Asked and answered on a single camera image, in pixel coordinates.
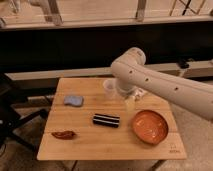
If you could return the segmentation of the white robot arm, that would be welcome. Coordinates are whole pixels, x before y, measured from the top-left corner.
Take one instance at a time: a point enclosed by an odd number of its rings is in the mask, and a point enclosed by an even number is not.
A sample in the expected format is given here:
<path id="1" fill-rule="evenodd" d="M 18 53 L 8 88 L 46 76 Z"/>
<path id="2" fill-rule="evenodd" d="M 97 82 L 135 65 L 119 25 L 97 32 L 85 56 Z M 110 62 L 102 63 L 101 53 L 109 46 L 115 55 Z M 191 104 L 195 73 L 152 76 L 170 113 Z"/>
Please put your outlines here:
<path id="1" fill-rule="evenodd" d="M 111 64 L 117 91 L 127 96 L 139 87 L 206 120 L 213 120 L 213 85 L 172 76 L 145 67 L 144 52 L 133 47 Z"/>

